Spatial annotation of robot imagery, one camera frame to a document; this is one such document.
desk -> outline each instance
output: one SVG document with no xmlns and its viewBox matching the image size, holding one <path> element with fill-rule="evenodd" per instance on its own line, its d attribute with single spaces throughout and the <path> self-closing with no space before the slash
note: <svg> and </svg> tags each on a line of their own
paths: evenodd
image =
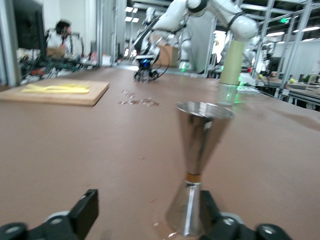
<svg viewBox="0 0 320 240">
<path fill-rule="evenodd" d="M 291 87 L 293 89 L 300 89 L 300 90 L 306 90 L 306 88 L 307 88 L 307 84 L 303 84 L 303 83 L 299 83 L 299 82 L 288 83 L 287 86 Z M 309 89 L 313 89 L 313 90 L 319 89 L 318 85 L 309 85 L 308 87 L 309 87 Z"/>
<path fill-rule="evenodd" d="M 117 68 L 68 78 L 108 81 L 94 107 L 0 102 L 0 225 L 40 225 L 99 189 L 88 240 L 157 240 L 155 221 L 184 177 L 178 101 L 215 102 L 217 82 L 163 75 L 133 81 Z M 120 105 L 151 97 L 161 106 Z M 203 172 L 221 211 L 246 225 L 273 223 L 295 240 L 320 236 L 320 114 L 265 96 L 241 95 L 235 118 Z"/>
<path fill-rule="evenodd" d="M 318 88 L 314 88 L 314 90 L 294 89 L 291 85 L 288 85 L 286 88 L 290 91 L 288 93 L 289 97 L 320 106 L 320 92 Z"/>
<path fill-rule="evenodd" d="M 263 77 L 263 79 L 256 79 L 257 88 L 264 94 L 274 97 L 277 88 L 280 87 L 282 80 L 276 77 Z"/>
</svg>

wooden cutting board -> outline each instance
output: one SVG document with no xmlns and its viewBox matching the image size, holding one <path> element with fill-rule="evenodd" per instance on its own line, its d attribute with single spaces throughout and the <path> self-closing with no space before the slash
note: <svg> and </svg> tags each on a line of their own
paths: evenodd
<svg viewBox="0 0 320 240">
<path fill-rule="evenodd" d="M 77 84 L 90 86 L 87 94 L 74 93 L 26 93 L 21 92 L 26 86 L 15 87 L 0 92 L 0 100 L 16 102 L 33 102 L 43 104 L 68 104 L 94 106 L 109 88 L 108 82 L 85 81 L 67 78 L 50 78 L 35 82 L 39 86 L 53 86 L 60 84 Z"/>
</svg>

green light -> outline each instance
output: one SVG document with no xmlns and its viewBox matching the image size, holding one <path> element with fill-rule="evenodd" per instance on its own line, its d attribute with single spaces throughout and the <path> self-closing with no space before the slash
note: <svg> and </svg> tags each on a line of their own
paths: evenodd
<svg viewBox="0 0 320 240">
<path fill-rule="evenodd" d="M 280 23 L 282 23 L 282 24 L 287 24 L 287 23 L 289 23 L 289 19 L 287 19 L 287 18 L 281 18 L 281 20 L 280 20 Z"/>
<path fill-rule="evenodd" d="M 181 68 L 181 71 L 182 71 L 182 72 L 184 72 L 184 71 L 186 70 L 186 66 L 187 66 L 186 63 L 184 62 L 184 63 L 182 64 L 182 68 Z"/>
</svg>

gold band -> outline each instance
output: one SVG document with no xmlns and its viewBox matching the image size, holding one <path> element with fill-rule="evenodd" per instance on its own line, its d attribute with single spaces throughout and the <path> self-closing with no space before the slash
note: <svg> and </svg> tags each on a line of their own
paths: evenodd
<svg viewBox="0 0 320 240">
<path fill-rule="evenodd" d="M 190 183 L 200 183 L 201 182 L 201 175 L 194 175 L 191 173 L 186 173 L 185 180 L 189 181 Z"/>
</svg>

cardboard box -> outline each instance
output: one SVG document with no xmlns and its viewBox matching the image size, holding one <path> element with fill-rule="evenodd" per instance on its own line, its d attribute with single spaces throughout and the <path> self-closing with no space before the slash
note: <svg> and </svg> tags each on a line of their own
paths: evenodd
<svg viewBox="0 0 320 240">
<path fill-rule="evenodd" d="M 160 48 L 160 56 L 154 65 L 176 67 L 178 65 L 178 48 L 170 45 L 158 45 L 158 47 Z"/>
<path fill-rule="evenodd" d="M 46 55 L 53 58 L 62 58 L 66 54 L 66 48 L 61 47 L 47 47 L 46 48 Z"/>
</svg>

